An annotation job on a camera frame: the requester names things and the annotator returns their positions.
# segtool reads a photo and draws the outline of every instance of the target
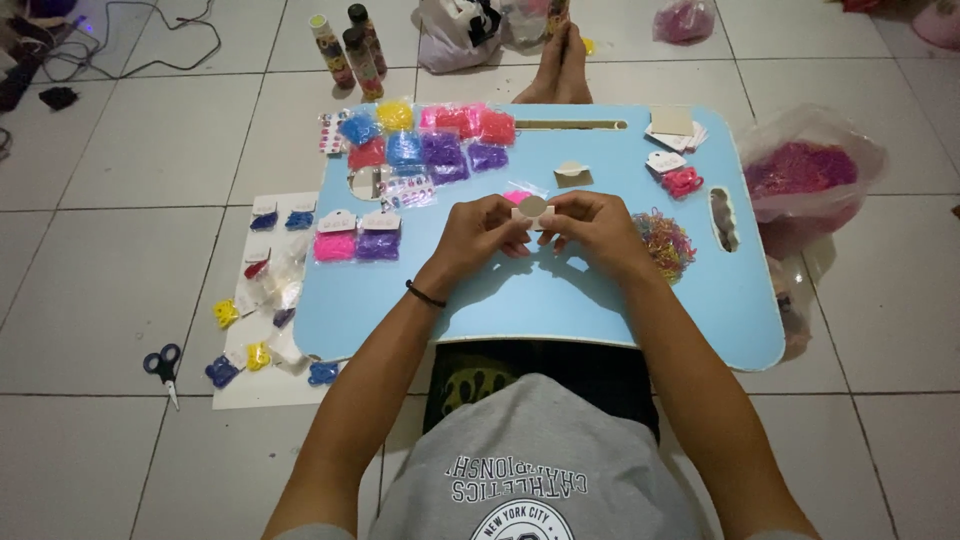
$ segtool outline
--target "black bottle cap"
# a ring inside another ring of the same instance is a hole
[[[370,18],[370,16],[367,15],[367,8],[365,8],[363,4],[353,4],[347,8],[347,16],[350,17],[350,22],[353,24],[367,22],[367,19]]]
[[[344,46],[347,49],[359,49],[363,46],[366,35],[362,28],[350,28],[344,31]]]

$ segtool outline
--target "gray t-shirt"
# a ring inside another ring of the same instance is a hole
[[[542,375],[464,405],[423,436],[371,540],[689,540],[702,538],[653,433]],[[308,525],[276,540],[347,540]],[[804,540],[765,533],[755,540]]]

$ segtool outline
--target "black shorts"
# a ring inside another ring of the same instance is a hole
[[[574,341],[496,340],[437,346],[423,432],[463,404],[475,404],[528,373],[541,373],[591,405],[640,422],[660,442],[643,353]]]

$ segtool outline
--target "black wristband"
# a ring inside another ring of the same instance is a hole
[[[407,280],[407,288],[410,290],[411,293],[413,293],[414,296],[416,296],[417,298],[423,300],[424,302],[426,302],[427,304],[429,304],[429,305],[431,305],[431,306],[436,306],[436,307],[439,307],[439,308],[444,308],[444,307],[446,307],[446,302],[441,302],[441,301],[439,301],[439,300],[434,300],[434,299],[430,298],[429,296],[423,294],[422,292],[418,291],[417,288],[414,287],[414,281],[413,281],[413,280]]]

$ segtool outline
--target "person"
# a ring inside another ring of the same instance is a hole
[[[590,101],[575,25],[545,47],[517,100]],[[556,341],[437,346],[423,420],[370,537],[702,538],[660,459],[650,381],[727,540],[819,539],[763,426],[647,253],[622,200],[570,191],[538,239],[578,242],[618,287],[638,351]],[[360,479],[384,444],[444,302],[489,263],[531,255],[529,220],[490,195],[453,206],[433,256],[324,397],[263,538],[348,540]]]

